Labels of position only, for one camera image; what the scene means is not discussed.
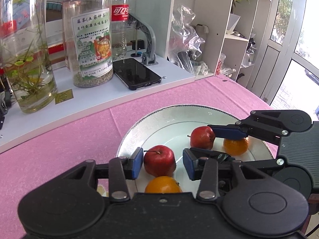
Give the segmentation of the orange tangerine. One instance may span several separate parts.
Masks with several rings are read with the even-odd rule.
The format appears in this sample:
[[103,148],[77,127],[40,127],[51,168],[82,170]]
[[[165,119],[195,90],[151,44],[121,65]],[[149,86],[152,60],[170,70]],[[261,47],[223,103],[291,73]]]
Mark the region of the orange tangerine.
[[249,140],[247,138],[239,140],[224,139],[223,147],[227,154],[231,156],[239,156],[244,154],[249,148]]

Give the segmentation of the small red apple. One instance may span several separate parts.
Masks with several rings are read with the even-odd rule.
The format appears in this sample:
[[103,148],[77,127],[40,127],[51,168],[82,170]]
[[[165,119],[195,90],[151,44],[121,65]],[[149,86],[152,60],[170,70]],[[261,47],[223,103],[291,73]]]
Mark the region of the small red apple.
[[194,129],[190,138],[190,147],[211,150],[215,141],[215,133],[209,126],[201,126]]

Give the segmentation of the red apple with stem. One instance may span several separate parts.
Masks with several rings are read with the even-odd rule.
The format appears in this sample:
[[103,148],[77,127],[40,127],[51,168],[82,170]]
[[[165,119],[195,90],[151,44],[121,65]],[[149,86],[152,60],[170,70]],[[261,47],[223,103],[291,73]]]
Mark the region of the red apple with stem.
[[154,177],[173,176],[176,161],[172,149],[164,145],[156,145],[144,153],[144,169],[148,174]]

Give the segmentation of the large orange front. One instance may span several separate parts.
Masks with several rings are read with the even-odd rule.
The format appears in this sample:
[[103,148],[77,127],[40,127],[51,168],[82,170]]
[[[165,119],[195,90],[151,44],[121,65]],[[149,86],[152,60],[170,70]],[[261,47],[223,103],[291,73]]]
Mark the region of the large orange front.
[[145,193],[167,194],[181,193],[179,183],[172,177],[159,176],[152,179],[145,188]]

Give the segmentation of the white ceramic plate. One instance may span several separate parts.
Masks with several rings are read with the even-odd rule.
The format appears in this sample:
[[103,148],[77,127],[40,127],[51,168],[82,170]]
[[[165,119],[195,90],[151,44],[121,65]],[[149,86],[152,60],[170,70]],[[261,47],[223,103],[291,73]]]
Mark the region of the white ceramic plate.
[[[179,183],[182,192],[192,192],[196,197],[200,181],[191,181],[183,165],[183,149],[190,148],[192,131],[200,126],[234,124],[238,118],[201,105],[175,105],[156,110],[138,121],[122,139],[118,148],[118,157],[130,157],[138,147],[148,150],[156,145],[164,145],[174,152],[176,170],[173,178]],[[235,157],[236,160],[254,161],[273,159],[270,148],[261,140],[249,137],[248,150]],[[154,177],[148,174],[142,165],[138,179],[127,180],[130,195],[143,193],[149,181]]]

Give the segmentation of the white raised board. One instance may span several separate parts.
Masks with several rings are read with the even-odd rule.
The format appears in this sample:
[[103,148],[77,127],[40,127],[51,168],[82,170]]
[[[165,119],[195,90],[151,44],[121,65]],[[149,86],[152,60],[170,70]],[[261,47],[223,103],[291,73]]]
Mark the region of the white raised board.
[[52,101],[31,114],[23,113],[17,104],[13,104],[1,129],[1,152],[80,118],[203,78],[203,75],[190,74],[162,57],[158,57],[157,62],[149,68],[162,77],[161,83],[135,91],[129,90],[116,75],[100,86],[75,87],[67,68],[55,70],[58,91],[72,90],[73,97],[59,104]]

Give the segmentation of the small gold label plate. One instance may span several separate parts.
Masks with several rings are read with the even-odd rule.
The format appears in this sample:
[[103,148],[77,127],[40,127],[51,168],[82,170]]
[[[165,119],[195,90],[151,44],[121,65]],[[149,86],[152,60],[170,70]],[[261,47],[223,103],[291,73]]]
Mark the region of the small gold label plate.
[[65,102],[73,98],[74,98],[74,95],[73,95],[72,89],[65,90],[56,94],[55,104]]

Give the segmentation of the black smartphone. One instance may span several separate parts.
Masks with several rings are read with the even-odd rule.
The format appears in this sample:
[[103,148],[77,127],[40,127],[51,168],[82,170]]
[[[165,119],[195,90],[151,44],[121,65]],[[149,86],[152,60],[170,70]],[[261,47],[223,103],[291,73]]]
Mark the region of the black smartphone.
[[129,90],[138,90],[160,84],[162,77],[138,62],[134,58],[121,59],[112,63],[114,73],[128,87]]

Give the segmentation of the pink tablecloth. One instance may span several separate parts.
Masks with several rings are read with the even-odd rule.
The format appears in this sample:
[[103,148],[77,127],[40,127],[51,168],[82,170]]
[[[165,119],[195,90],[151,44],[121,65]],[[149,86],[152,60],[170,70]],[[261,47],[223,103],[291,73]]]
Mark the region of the pink tablecloth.
[[217,75],[129,101],[22,143],[1,155],[1,238],[23,236],[17,205],[27,192],[84,160],[108,162],[135,122],[177,104],[206,105],[240,119],[269,108],[246,88]]

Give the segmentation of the crumpled clear plastic bag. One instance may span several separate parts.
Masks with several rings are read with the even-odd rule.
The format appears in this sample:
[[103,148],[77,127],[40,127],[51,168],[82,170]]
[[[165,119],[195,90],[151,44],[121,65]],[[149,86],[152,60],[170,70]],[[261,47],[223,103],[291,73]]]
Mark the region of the crumpled clear plastic bag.
[[191,25],[194,19],[195,13],[189,7],[179,5],[173,10],[168,60],[190,74],[207,75],[207,64],[199,60],[205,40]]

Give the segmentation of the grey phone stand right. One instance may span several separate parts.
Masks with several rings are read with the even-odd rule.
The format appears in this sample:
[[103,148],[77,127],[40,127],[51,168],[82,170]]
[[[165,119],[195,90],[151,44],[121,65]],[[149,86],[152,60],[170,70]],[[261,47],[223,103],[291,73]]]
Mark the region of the grey phone stand right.
[[155,54],[156,36],[152,27],[132,13],[129,13],[128,23],[135,23],[135,29],[142,31],[147,40],[146,51],[142,53],[141,63],[145,66],[158,64]]

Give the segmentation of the white shelving unit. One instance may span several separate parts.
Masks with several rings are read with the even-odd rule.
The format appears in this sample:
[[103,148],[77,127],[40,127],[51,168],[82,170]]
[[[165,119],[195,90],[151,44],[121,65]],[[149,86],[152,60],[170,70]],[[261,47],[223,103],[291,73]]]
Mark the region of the white shelving unit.
[[266,29],[271,0],[242,0],[234,7],[232,0],[135,0],[134,14],[148,23],[156,36],[156,58],[167,60],[173,10],[178,5],[189,6],[195,13],[194,25],[208,27],[202,61],[211,73],[217,70],[220,54],[224,64],[234,69],[232,80],[243,70],[252,31],[256,31],[256,42],[261,42]]

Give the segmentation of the tall glass plant vase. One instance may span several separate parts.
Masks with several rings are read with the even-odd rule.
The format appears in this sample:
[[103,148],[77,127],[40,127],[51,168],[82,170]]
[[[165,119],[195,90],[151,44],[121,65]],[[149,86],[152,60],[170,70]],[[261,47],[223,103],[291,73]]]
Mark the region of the tall glass plant vase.
[[52,102],[57,86],[46,40],[45,0],[1,0],[1,64],[24,113]]

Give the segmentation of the clear jar with green label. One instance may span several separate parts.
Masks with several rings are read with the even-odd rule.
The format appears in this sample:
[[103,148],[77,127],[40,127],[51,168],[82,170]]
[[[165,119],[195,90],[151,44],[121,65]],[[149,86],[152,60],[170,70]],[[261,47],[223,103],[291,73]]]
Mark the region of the clear jar with green label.
[[76,87],[90,88],[112,79],[112,0],[63,0],[66,59]]

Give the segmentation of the cola bottle red label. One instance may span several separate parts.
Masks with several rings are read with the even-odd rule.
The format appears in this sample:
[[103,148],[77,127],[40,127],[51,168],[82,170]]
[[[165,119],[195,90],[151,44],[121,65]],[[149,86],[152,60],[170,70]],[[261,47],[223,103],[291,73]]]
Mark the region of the cola bottle red label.
[[112,0],[111,6],[111,42],[112,59],[124,58],[127,53],[127,21],[129,18],[128,0]]

